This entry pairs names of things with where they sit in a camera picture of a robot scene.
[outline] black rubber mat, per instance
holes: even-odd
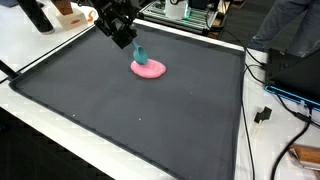
[[[233,179],[243,53],[137,29],[167,67],[159,79],[134,75],[133,48],[93,28],[10,86],[178,179]]]

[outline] teal tool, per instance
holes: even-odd
[[[133,50],[134,60],[140,65],[147,64],[148,63],[148,55],[147,55],[146,51],[134,41],[132,41],[131,44],[134,47],[134,50]]]

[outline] black mat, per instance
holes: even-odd
[[[160,79],[133,75],[132,47],[93,28],[10,86],[178,179],[233,179],[243,53],[137,28]]]

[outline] pink dough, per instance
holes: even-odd
[[[149,59],[146,65],[140,65],[136,61],[131,63],[131,70],[143,78],[154,79],[166,72],[166,67],[158,61]]]

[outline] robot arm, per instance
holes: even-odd
[[[137,36],[133,27],[138,8],[130,0],[78,0],[78,5],[89,3],[98,12],[95,25],[121,48],[125,48]]]

